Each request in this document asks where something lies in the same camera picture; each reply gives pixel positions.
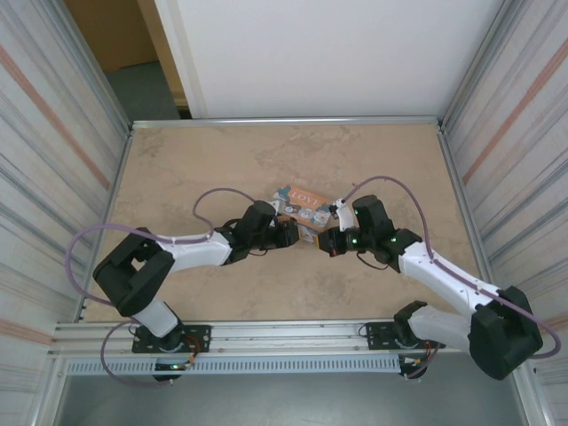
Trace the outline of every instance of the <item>corrugated metal panel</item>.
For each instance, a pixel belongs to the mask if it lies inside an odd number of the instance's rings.
[[[567,342],[568,2],[524,3],[447,130],[497,284],[519,286]],[[568,350],[537,371],[561,424]]]
[[[0,4],[0,424],[27,420],[54,326],[78,299],[65,247],[101,220],[129,135],[60,13]],[[77,247],[78,277],[94,241]]]

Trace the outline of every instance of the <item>floor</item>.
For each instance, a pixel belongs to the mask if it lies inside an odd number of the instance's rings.
[[[433,125],[213,127],[136,130],[111,222],[146,226],[163,235],[206,228],[193,202],[212,187],[239,188],[270,200],[284,183],[335,200],[352,182],[377,173],[397,177],[414,191],[430,223],[433,247],[476,273],[462,216]],[[407,195],[390,183],[369,185],[397,227],[422,234]],[[249,202],[212,194],[199,212],[221,225],[241,217]],[[106,254],[123,234],[108,233]],[[100,288],[93,292],[103,296]],[[172,273],[159,297],[182,320],[332,320],[390,317],[423,300],[452,310],[437,294],[393,270],[378,272],[355,256],[329,258],[305,241],[226,267]],[[114,308],[89,304],[88,321],[118,320]]]
[[[395,374],[195,375],[165,389],[69,377],[57,426],[522,426],[512,379],[440,354],[422,382]]]
[[[179,119],[160,62],[121,68],[105,76],[131,121]]]

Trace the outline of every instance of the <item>vented metal strip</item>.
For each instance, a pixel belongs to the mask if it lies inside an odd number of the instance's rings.
[[[117,375],[257,375],[279,373],[399,373],[397,354],[281,357],[198,357],[188,370],[156,371],[156,359],[110,359]],[[106,375],[100,359],[76,359],[67,375]]]

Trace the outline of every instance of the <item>beige table surface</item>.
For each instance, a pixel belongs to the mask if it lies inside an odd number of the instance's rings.
[[[477,275],[431,125],[136,130],[111,221],[166,235],[203,233],[205,225],[191,210],[212,187],[239,188],[267,200],[280,184],[292,183],[336,199],[349,192],[351,183],[375,174],[409,185],[429,220],[434,249]],[[383,200],[395,226],[422,235],[403,190],[374,182],[358,195],[369,193]],[[240,217],[248,205],[239,195],[216,193],[203,200],[199,212],[221,225]],[[108,233],[101,255],[123,237]],[[102,295],[96,285],[92,291]],[[416,280],[391,269],[372,270],[354,254],[329,258],[304,241],[226,267],[176,272],[159,296],[182,320],[381,318],[416,299],[451,309]],[[100,304],[89,304],[85,313],[89,321],[119,318]]]

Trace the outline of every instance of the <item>snack box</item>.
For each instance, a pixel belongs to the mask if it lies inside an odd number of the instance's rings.
[[[297,221],[302,240],[314,243],[315,237],[326,229],[332,203],[328,198],[291,184],[278,188],[273,198],[283,201],[279,213]]]

